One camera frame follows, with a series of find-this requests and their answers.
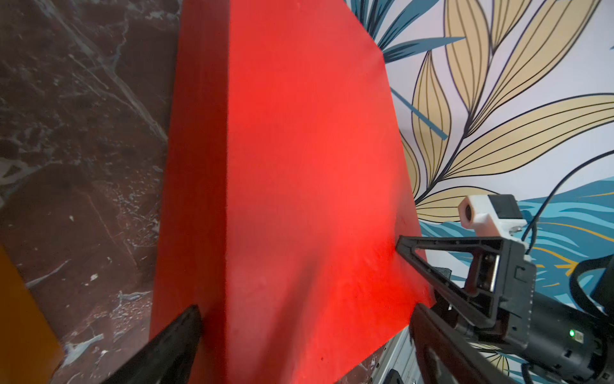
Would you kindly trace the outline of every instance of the red foam block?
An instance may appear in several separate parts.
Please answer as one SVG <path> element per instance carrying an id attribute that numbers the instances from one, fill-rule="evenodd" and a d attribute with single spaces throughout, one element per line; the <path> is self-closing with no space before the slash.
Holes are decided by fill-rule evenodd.
<path id="1" fill-rule="evenodd" d="M 381 51 L 339 0 L 184 0 L 151 334 L 207 315 L 192 383 L 333 383 L 426 283 Z"/>

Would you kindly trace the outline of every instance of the robotic arm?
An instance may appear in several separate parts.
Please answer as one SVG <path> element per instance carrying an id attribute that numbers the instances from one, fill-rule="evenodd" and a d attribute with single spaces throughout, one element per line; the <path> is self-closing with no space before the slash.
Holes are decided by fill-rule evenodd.
<path id="1" fill-rule="evenodd" d="M 580 263 L 572 275 L 573 298 L 586 312 L 535 292 L 536 267 L 527 244 L 513 236 L 527 223 L 512 195 L 468 196 L 459 205 L 463 227 L 477 237 L 403 237 L 397 252 L 435 289 L 433 310 L 419 305 L 410 322 L 426 384 L 443 383 L 448 372 L 461 384 L 509 380 L 468 342 L 499 348 L 525 359 L 528 369 L 552 382 L 614 383 L 614 262 L 608 256 Z M 417 249 L 473 255 L 459 288 L 421 259 Z M 580 273 L 607 268 L 593 299 L 577 283 Z"/>

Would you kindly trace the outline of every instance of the yellow leaf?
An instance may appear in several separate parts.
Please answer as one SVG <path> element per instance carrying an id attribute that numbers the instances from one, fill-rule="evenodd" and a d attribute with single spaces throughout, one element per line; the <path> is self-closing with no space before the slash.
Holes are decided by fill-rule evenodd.
<path id="1" fill-rule="evenodd" d="M 530 0 L 493 0 L 492 2 L 492 50 L 499 44 L 523 16 Z"/>
<path id="2" fill-rule="evenodd" d="M 488 356 L 486 359 L 490 361 L 492 365 L 496 366 L 498 370 L 508 376 L 510 375 L 510 363 L 505 356 L 496 353 Z"/>
<path id="3" fill-rule="evenodd" d="M 411 191 L 414 194 L 414 198 L 418 196 L 418 189 L 420 188 L 420 168 L 418 167 L 418 160 L 414 151 L 407 144 L 403 135 L 401 135 L 401 141 L 403 142 L 403 153 L 405 154 L 405 164 L 407 165 L 407 172 L 410 174 Z"/>
<path id="4" fill-rule="evenodd" d="M 439 191 L 416 204 L 418 219 L 432 222 L 459 221 L 458 206 L 468 195 L 492 195 L 495 192 L 477 187 L 454 187 Z"/>
<path id="5" fill-rule="evenodd" d="M 501 105 L 525 91 L 565 57 L 600 0 L 546 0 L 523 32 L 469 135 Z"/>
<path id="6" fill-rule="evenodd" d="M 595 235 L 595 236 L 597 236 L 597 237 L 601 237 L 601 238 L 602 238 L 602 239 L 604 239 L 604 240 L 611 241 L 612 243 L 614 243 L 614 238 L 608 237 L 608 236 L 606 236 L 606 235 L 602 235 L 601 233 L 598 233 L 598 232 L 592 231 L 592 230 L 590 230 L 590 229 L 585 229 L 585 228 L 581 228 L 581 227 L 576 227 L 575 225 L 560 224 L 560 223 L 557 223 L 557 222 L 541 222 L 541 223 L 539 223 L 539 224 L 540 224 L 540 225 L 541 225 L 541 224 L 552 224 L 552 225 L 562 225 L 562 226 L 564 226 L 564 227 L 571 227 L 571 228 L 578 229 L 578 230 L 581 230 L 581 231 L 586 232 L 586 233 L 590 233 L 591 235 Z"/>
<path id="7" fill-rule="evenodd" d="M 435 74 L 430 51 L 426 54 L 422 63 L 412 104 L 438 126 L 443 133 L 448 136 L 450 135 L 450 109 Z M 438 134 L 433 132 L 416 114 L 413 114 L 412 126 L 418 148 L 420 148 L 420 153 L 426 164 L 427 183 L 430 184 L 437 176 L 443 155 L 448 147 L 448 140 L 443 140 Z"/>
<path id="8" fill-rule="evenodd" d="M 582 196 L 582 197 L 599 197 L 599 196 L 609 196 L 609 195 L 614 195 L 614 192 L 608 192 L 606 194 L 599 194 L 599 195 Z"/>
<path id="9" fill-rule="evenodd" d="M 546 104 L 508 120 L 463 148 L 443 179 L 513 171 L 565 140 L 612 121 L 612 93 Z"/>
<path id="10" fill-rule="evenodd" d="M 488 71 L 489 36 L 484 11 L 477 0 L 446 0 L 446 37 L 465 39 L 446 45 L 454 84 L 467 110 L 478 106 Z"/>
<path id="11" fill-rule="evenodd" d="M 499 347 L 495 347 L 494 345 L 488 345 L 488 344 L 480 344 L 480 343 L 472 343 L 469 342 L 469 344 L 473 347 L 473 348 L 479 348 L 481 350 L 493 350 L 493 353 L 496 353 L 496 351 L 501 350 L 501 348 Z"/>
<path id="12" fill-rule="evenodd" d="M 544 249 L 544 248 L 539 248 L 539 247 L 534 247 L 533 249 L 536 250 L 536 251 L 543 251 L 543 252 L 546 252 L 546 253 L 550 253 L 552 256 L 557 257 L 557 258 L 563 260 L 564 262 L 568 263 L 568 264 L 565 264 L 565 265 L 555 265 L 555 267 L 557 269 L 566 269 L 567 272 L 565 272 L 565 274 L 567 276 L 571 276 L 572 273 L 573 273 L 573 270 L 578 265 L 578 263 L 576 263 L 575 261 L 569 260 L 568 258 L 563 257 L 563 256 L 559 255 L 556 252 L 552 252 L 549 249 Z"/>

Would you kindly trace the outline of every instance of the marble surface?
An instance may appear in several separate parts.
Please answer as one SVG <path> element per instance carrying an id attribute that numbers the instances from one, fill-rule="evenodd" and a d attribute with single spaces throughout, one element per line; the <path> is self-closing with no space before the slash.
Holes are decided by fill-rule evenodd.
<path id="1" fill-rule="evenodd" d="M 147 342 L 180 16 L 0 0 L 0 243 L 68 354 L 53 384 L 99 383 Z"/>

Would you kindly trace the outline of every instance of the leaf pattern wallpaper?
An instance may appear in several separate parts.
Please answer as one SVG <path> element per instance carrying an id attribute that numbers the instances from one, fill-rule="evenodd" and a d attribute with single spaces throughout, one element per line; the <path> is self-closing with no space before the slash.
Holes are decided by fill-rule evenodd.
<path id="1" fill-rule="evenodd" d="M 475 235 L 456 208 L 470 194 L 514 194 L 530 220 L 571 169 L 614 147 L 614 0 L 348 6 L 383 53 L 424 236 Z M 613 165 L 605 158 L 575 175 L 538 223 L 537 290 L 567 305 L 575 266 L 613 253 Z M 469 254 L 427 257 L 463 285 Z M 580 285 L 592 291 L 601 273 Z M 523 382 L 521 359 L 474 347 Z"/>

